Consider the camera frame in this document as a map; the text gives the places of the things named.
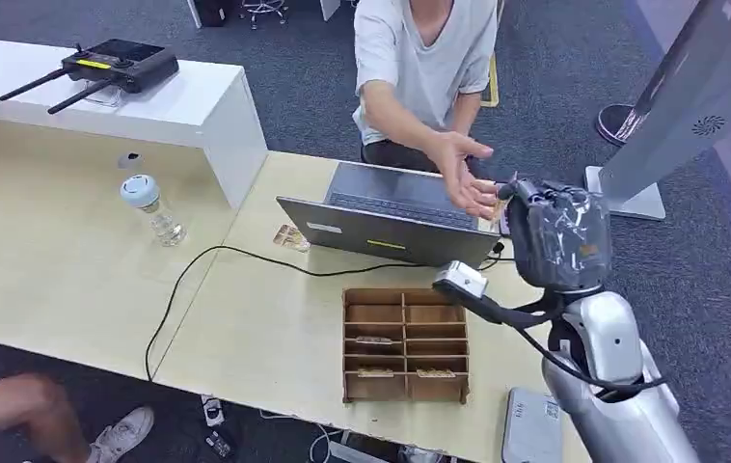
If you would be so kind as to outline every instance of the wire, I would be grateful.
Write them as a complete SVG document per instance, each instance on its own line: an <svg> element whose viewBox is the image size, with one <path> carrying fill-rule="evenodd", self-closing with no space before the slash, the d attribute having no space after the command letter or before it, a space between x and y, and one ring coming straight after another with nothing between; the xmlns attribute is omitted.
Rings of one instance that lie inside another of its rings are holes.
<svg viewBox="0 0 731 463"><path fill-rule="evenodd" d="M216 249L228 249L230 251L235 251L237 253L249 256L251 258L264 260L269 263L274 263L276 265L281 265L283 267L288 267L293 270L297 270L298 272L304 273L306 275L312 276L312 277L337 277L340 275L352 275L355 273L365 273L365 272L371 272L373 270L378 270L381 268L420 268L425 267L426 265L421 265L418 263L384 263L381 265L374 265L367 268L359 268L355 270L342 270L339 272L329 272L329 273L318 273L318 272L312 272L310 270L306 270L303 268L298 267L297 265L293 265L288 262L283 262L280 260L275 260L271 258L267 258L264 256L260 256L255 253L251 253L249 251L244 251L242 249L238 249L232 246L212 246L209 248L204 249L201 251L200 254L195 256L194 259L192 259L186 267L184 267L183 271L180 275L178 275L178 279L176 280L176 284L173 286L173 292L170 294L170 299L167 301L167 309L164 311L164 316L161 318L161 323L158 324L158 328L155 329L155 333L152 334L152 338L149 339L149 342L147 344L147 349L144 352L144 370L147 374L147 380L151 383L152 382L152 374L149 372L149 352L152 349L152 346L155 344L155 341L158 339L158 335L161 333L161 329L164 327L164 324L167 323L167 318L170 316L170 310L173 307L173 300L176 298L176 292L178 291L178 286L180 286L181 281L184 279L184 276L189 271L189 269L197 262L200 258L202 258L206 253L210 251L214 251Z"/></svg>
<svg viewBox="0 0 731 463"><path fill-rule="evenodd" d="M297 420L294 417L287 417L286 415L263 415L263 410L257 410L257 412L260 414L260 417L264 420ZM320 431L323 433L322 435L318 436L309 446L309 461L311 463L328 463L329 459L332 457L332 436L336 436L338 434L342 434L342 431L332 431L329 432L326 430L325 427L323 427L321 424L315 423L317 427L320 428ZM323 439L326 440L326 457L323 459L322 462L315 462L314 461L314 448L317 446L317 443L322 441Z"/></svg>
<svg viewBox="0 0 731 463"><path fill-rule="evenodd" d="M501 251L499 251L499 252L498 252L498 253L496 254L496 256L495 256L495 257L491 257L491 256L488 256L488 257L487 257L487 259L485 259L485 260L484 260L483 262L487 262L488 260L490 260L490 261L491 261L491 263L489 263L489 264L485 265L484 267L481 267L481 266L480 266L480 267L479 267L479 268L477 268L476 270L478 270L478 271L480 271L480 272L484 272L485 270L488 270L488 269L490 269L491 267L493 267L494 265L496 265L496 264L497 264L497 263L499 263L499 262L515 262L515 261L516 261L515 259L510 259L510 258L503 258L503 257L501 256Z"/></svg>
<svg viewBox="0 0 731 463"><path fill-rule="evenodd" d="M569 374L570 376L573 376L574 378L581 380L585 383L592 384L593 386L598 386L599 388L603 388L610 391L616 391L619 393L625 393L625 394L637 394L641 391L644 391L646 389L655 388L658 386L661 386L661 384L666 383L666 378L658 378L654 381L650 381L648 383L640 383L640 384L618 384L618 383L612 383L609 381L602 381L600 379L595 379L591 376L587 376L585 374L582 374L575 369L572 369L570 367L567 367L564 365L563 362L561 362L553 352L545 349L542 344L540 344L537 340L535 340L530 334L528 334L527 331L521 329L521 328L514 328L516 331L519 332L520 335L522 335L525 340L535 347L536 350L538 350L542 356L544 356L547 360L549 360L551 363L559 367L562 371Z"/></svg>

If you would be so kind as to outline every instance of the man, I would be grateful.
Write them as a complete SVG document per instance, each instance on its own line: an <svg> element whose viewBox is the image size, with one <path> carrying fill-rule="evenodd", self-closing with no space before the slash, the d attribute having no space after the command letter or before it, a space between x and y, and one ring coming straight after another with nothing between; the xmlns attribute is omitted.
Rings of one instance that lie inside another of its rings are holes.
<svg viewBox="0 0 731 463"><path fill-rule="evenodd" d="M34 447L57 463L115 463L152 424L152 410L138 408L88 444L62 387L36 374L0 379L0 431L22 426Z"/></svg>
<svg viewBox="0 0 731 463"><path fill-rule="evenodd" d="M496 188L466 158L493 152L468 133L488 85L496 2L363 0L354 17L364 162L440 172L453 203L485 218Z"/></svg>

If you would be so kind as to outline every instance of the plastic bottle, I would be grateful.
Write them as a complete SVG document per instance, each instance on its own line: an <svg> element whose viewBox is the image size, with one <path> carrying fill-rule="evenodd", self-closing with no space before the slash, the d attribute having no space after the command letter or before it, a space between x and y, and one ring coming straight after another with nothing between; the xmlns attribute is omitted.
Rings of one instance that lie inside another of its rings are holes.
<svg viewBox="0 0 731 463"><path fill-rule="evenodd" d="M149 227L163 246L176 246L186 236L186 229L173 217L155 178L138 175L122 183L122 198L149 220Z"/></svg>

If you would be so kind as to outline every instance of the wooden organizer box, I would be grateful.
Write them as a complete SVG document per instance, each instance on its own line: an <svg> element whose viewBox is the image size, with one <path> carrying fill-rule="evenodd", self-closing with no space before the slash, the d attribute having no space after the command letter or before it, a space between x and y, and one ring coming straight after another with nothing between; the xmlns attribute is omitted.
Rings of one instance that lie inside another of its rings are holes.
<svg viewBox="0 0 731 463"><path fill-rule="evenodd" d="M465 403L465 308L433 289L343 292L343 402Z"/></svg>

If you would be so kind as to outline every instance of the gray laptop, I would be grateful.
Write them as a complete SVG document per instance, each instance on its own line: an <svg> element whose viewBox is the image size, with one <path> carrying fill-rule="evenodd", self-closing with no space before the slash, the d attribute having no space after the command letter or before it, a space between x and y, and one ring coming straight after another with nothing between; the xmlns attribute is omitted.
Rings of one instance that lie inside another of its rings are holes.
<svg viewBox="0 0 731 463"><path fill-rule="evenodd" d="M440 177L340 163L324 203L278 197L314 245L440 266L479 266L500 236L450 203Z"/></svg>

